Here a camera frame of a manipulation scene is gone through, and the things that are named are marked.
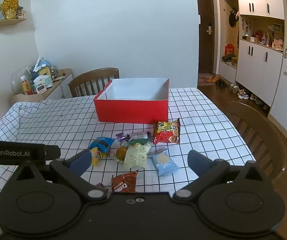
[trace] red snack bag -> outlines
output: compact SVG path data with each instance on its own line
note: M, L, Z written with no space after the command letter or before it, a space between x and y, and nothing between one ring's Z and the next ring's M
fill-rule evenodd
M154 129L154 144L180 143L180 121L179 118L173 122L156 122Z
M112 176L112 192L136 192L138 171L132 171L119 176Z

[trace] light blue snack package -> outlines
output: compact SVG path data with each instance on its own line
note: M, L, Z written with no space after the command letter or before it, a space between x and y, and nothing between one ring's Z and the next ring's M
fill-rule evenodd
M177 164L169 157L168 149L159 154L151 155L151 160L159 177L166 176L179 169Z
M107 137L97 137L88 147L89 150L97 147L101 152L107 153L115 139Z

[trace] rug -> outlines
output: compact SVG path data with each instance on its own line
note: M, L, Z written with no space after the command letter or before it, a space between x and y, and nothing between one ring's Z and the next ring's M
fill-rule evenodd
M208 83L207 79L212 78L211 74L198 74L198 86L214 86L215 83Z

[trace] white tablecloth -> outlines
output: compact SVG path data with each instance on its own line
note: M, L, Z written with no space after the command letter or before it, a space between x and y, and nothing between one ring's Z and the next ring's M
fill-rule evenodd
M116 134L144 130L153 133L153 125L99 122L93 103L94 96L45 100L41 103L16 103L0 122L0 140L58 145L61 158L69 159L96 137L116 138ZM171 89L169 120L181 118L180 144L158 143L152 150L167 146L179 166L172 175L159 178L150 158L147 169L139 169L136 191L168 191L171 195L186 186L197 175L188 167L191 149L208 158L225 159L232 165L244 165L253 156L228 118L197 88ZM115 140L112 148L120 143ZM0 190L15 170L0 165ZM124 174L123 163L106 158L82 175L86 181L111 186L112 175Z

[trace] wooden chair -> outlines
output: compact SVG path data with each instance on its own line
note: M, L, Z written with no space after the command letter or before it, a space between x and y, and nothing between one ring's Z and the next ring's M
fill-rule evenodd
M271 180L277 179L286 168L286 152L275 127L261 113L243 103L231 101L227 110L259 166Z
M83 91L81 88L81 84L84 84L85 91L87 96L90 96L87 82L90 82L92 95L96 95L100 92L101 88L98 83L98 79L101 79L102 87L105 86L104 78L108 78L108 82L110 81L110 76L114 76L114 78L119 78L119 69L117 68L100 68L95 69L86 73L83 73L77 77L75 77L68 85L71 91L71 95L75 98L78 97L76 92L76 87L79 87L80 95L83 97ZM97 92L95 92L93 88L93 81L95 80L97 85Z

